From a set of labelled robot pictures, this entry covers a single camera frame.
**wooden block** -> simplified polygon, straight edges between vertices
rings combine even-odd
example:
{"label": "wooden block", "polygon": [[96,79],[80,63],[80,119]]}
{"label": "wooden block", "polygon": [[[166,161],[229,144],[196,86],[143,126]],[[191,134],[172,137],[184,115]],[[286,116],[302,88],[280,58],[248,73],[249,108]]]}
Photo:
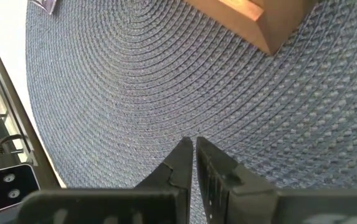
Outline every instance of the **wooden block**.
{"label": "wooden block", "polygon": [[275,53],[317,0],[186,0],[257,46]]}

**black cable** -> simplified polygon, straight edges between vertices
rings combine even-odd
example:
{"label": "black cable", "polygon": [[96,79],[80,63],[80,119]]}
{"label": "black cable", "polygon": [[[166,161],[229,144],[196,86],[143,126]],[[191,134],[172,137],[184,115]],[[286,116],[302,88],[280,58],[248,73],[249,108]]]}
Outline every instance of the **black cable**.
{"label": "black cable", "polygon": [[6,137],[3,137],[2,139],[0,139],[0,155],[11,153],[8,148],[5,149],[2,146],[5,142],[12,141],[15,139],[21,139],[21,138],[22,138],[22,136],[20,134],[13,134],[11,136],[6,136]]}

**metal railing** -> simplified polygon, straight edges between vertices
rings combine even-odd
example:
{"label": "metal railing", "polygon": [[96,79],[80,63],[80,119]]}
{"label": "metal railing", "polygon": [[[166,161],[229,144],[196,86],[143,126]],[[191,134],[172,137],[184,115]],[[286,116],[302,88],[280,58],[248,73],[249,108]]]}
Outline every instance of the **metal railing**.
{"label": "metal railing", "polygon": [[60,188],[44,148],[24,110],[19,96],[0,58],[0,119],[7,126],[9,134],[24,136],[15,146],[22,151],[21,162],[31,163],[39,181],[40,188]]}

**carpet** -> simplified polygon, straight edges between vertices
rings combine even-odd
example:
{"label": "carpet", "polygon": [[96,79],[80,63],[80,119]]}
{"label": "carpet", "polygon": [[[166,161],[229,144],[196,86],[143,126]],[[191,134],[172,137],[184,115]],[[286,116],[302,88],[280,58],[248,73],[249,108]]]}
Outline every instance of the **carpet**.
{"label": "carpet", "polygon": [[357,1],[318,3],[274,57],[179,0],[29,4],[26,32],[34,117],[68,187],[133,187],[204,136],[278,187],[357,188]]}

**black plastic part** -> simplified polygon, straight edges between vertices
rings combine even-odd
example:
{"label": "black plastic part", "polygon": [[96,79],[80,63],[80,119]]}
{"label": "black plastic part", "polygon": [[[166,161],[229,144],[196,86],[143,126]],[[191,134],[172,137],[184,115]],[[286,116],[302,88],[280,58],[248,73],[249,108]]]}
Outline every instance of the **black plastic part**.
{"label": "black plastic part", "polygon": [[41,190],[28,196],[17,224],[187,224],[193,144],[183,138],[134,189]]}
{"label": "black plastic part", "polygon": [[270,223],[276,188],[205,138],[196,143],[198,179],[209,223]]}
{"label": "black plastic part", "polygon": [[29,164],[0,169],[0,211],[21,203],[24,197],[39,189],[36,175]]}
{"label": "black plastic part", "polygon": [[186,223],[180,221],[178,195],[178,189],[39,191],[26,199],[16,224]]}
{"label": "black plastic part", "polygon": [[357,223],[356,189],[277,189],[205,138],[196,155],[209,223]]}
{"label": "black plastic part", "polygon": [[0,169],[17,166],[19,164],[21,164],[21,161],[19,160],[19,156],[17,154],[0,155]]}
{"label": "black plastic part", "polygon": [[273,223],[357,223],[357,190],[279,190]]}

